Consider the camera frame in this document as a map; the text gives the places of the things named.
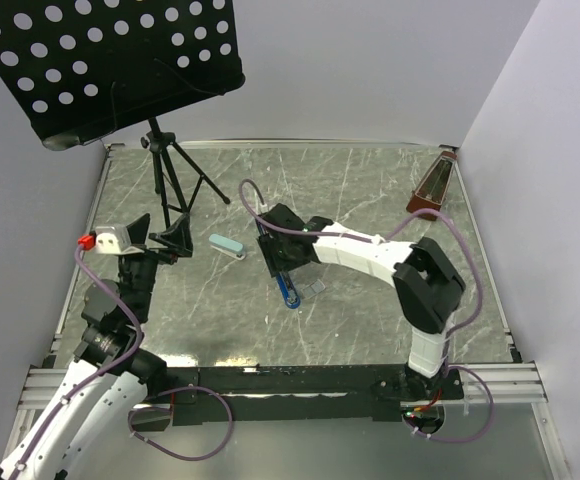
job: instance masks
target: gray marble surface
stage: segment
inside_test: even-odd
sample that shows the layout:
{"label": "gray marble surface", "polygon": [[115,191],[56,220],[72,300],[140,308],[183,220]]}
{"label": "gray marble surface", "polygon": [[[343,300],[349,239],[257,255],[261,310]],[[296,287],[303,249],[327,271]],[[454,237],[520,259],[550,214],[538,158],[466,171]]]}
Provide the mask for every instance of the gray marble surface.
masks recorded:
{"label": "gray marble surface", "polygon": [[[411,329],[394,288],[339,266],[308,265],[293,272],[299,285],[321,279],[326,290],[288,309],[256,246],[256,228],[240,204],[237,185],[254,179],[268,205],[286,203],[304,220],[333,218],[365,233],[387,233],[403,219],[411,191],[439,149],[404,148],[212,148],[189,153],[233,200],[224,205],[204,185],[192,209],[194,256],[161,266],[143,348],[171,366],[400,363],[408,356]],[[173,162],[191,195],[192,169]],[[154,193],[152,160],[145,150],[114,153],[96,214],[96,225],[127,224],[152,214],[151,231],[163,229]],[[444,212],[466,236],[486,281],[481,316],[451,340],[453,362],[509,362],[501,316],[463,194],[452,178]],[[233,260],[210,248],[218,233],[243,243],[248,257]],[[435,238],[467,284],[457,320],[473,310],[476,288],[463,255],[446,227],[415,220],[397,240]],[[116,277],[116,258],[86,255],[105,278]],[[80,318],[89,282],[80,275],[65,323],[57,366],[71,359],[85,322]]]}

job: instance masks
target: red connector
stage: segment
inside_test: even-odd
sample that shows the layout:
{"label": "red connector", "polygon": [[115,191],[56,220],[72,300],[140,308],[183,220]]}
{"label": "red connector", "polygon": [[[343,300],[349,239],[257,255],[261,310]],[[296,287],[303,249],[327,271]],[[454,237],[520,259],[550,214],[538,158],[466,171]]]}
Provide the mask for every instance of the red connector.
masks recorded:
{"label": "red connector", "polygon": [[94,235],[92,234],[88,234],[88,235],[84,235],[83,237],[81,237],[77,243],[81,246],[83,246],[83,249],[87,252],[88,250],[92,250],[94,248],[94,245],[96,243],[96,239],[94,237]]}

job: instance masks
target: perforated black panel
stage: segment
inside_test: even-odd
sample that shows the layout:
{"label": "perforated black panel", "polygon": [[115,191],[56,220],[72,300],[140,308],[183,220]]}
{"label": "perforated black panel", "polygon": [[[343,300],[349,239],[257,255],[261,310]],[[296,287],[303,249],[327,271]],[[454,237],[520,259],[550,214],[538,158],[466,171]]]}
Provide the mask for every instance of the perforated black panel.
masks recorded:
{"label": "perforated black panel", "polygon": [[53,149],[245,80],[231,0],[0,1],[0,76]]}

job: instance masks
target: wooden metronome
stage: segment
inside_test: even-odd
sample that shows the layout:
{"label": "wooden metronome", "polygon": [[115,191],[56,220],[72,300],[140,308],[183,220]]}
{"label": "wooden metronome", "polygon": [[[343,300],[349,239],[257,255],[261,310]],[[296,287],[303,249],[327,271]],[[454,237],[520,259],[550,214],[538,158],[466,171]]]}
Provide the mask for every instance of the wooden metronome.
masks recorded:
{"label": "wooden metronome", "polygon": [[[433,208],[441,210],[441,205],[448,193],[452,169],[457,161],[457,155],[453,152],[443,151],[434,161],[432,166],[423,176],[417,188],[412,192],[412,198],[408,202],[406,210],[414,213],[421,208]],[[437,217],[430,214],[420,218],[434,222]]]}

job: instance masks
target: white wall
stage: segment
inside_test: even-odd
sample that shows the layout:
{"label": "white wall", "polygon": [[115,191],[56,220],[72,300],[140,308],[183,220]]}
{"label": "white wall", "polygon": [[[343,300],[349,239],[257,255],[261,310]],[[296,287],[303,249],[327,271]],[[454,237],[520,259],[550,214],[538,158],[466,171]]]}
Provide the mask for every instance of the white wall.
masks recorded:
{"label": "white wall", "polygon": [[0,460],[28,366],[54,334],[103,156],[44,149],[0,81]]}
{"label": "white wall", "polygon": [[[459,145],[537,3],[236,0],[245,85],[163,126],[181,140]],[[146,130],[112,140],[136,145]]]}
{"label": "white wall", "polygon": [[580,0],[542,0],[460,150],[525,360],[580,478]]}

